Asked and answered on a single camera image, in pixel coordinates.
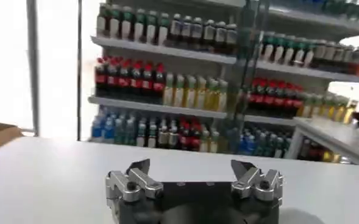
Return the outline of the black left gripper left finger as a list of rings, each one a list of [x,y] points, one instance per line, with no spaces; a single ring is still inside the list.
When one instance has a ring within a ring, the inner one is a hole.
[[[132,162],[125,172],[110,171],[105,178],[107,200],[136,202],[143,193],[145,197],[157,199],[163,195],[163,183],[153,180],[149,175],[151,160]]]

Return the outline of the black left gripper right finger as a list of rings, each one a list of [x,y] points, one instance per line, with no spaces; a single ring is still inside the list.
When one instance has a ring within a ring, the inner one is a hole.
[[[231,183],[231,192],[239,199],[255,197],[260,201],[282,201],[283,175],[274,169],[262,172],[252,163],[231,160],[236,181]]]

